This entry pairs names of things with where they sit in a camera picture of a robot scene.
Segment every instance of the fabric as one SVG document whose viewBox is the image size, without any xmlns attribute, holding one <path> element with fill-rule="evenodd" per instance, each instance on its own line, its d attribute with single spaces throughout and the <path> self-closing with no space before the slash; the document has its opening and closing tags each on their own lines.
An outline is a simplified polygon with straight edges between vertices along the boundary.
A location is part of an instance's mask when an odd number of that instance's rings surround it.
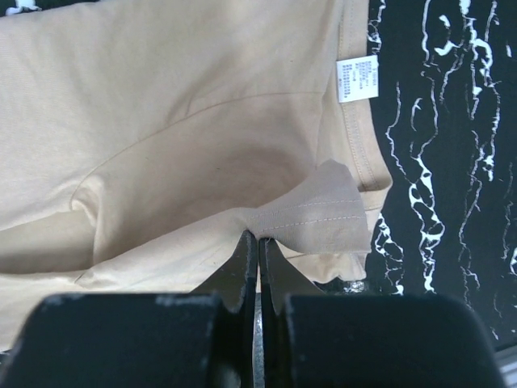
<svg viewBox="0 0 517 388">
<path fill-rule="evenodd" d="M 123 0 L 0 20 L 0 348 L 63 292 L 189 291 L 243 230 L 365 276 L 391 184 L 335 61 L 368 0 Z"/>
</svg>

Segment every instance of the black marble surface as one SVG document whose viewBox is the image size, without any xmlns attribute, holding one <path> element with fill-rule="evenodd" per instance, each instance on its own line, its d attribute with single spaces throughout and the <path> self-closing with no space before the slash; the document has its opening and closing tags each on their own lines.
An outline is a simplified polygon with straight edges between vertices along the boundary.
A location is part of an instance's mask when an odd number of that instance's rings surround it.
<svg viewBox="0 0 517 388">
<path fill-rule="evenodd" d="M 463 300 L 496 348 L 517 343 L 516 20 L 515 0 L 371 0 L 368 25 L 394 181 L 368 279 Z"/>
</svg>

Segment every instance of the white tag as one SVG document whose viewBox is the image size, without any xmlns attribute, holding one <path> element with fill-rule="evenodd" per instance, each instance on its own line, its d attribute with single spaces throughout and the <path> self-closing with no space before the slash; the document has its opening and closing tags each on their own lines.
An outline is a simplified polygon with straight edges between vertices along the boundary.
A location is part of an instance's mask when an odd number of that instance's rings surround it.
<svg viewBox="0 0 517 388">
<path fill-rule="evenodd" d="M 336 62 L 340 103 L 371 99 L 379 95 L 377 55 Z"/>
</svg>

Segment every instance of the care label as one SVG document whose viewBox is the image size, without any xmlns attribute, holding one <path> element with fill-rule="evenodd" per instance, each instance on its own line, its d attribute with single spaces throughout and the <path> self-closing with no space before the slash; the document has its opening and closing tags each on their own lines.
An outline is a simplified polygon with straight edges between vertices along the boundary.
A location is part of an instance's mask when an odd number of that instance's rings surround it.
<svg viewBox="0 0 517 388">
<path fill-rule="evenodd" d="M 340 103 L 371 99 L 379 95 L 377 55 L 336 62 Z"/>
</svg>

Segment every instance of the beige cloth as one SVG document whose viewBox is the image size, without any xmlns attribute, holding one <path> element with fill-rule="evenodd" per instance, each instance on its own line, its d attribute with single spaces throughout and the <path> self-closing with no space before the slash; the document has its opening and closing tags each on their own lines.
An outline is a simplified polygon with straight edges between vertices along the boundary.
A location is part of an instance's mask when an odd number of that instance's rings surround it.
<svg viewBox="0 0 517 388">
<path fill-rule="evenodd" d="M 0 19 L 0 349 L 51 293 L 189 291 L 245 229 L 312 280 L 363 278 L 391 179 L 335 61 L 365 54 L 367 13 L 114 0 Z"/>
</svg>

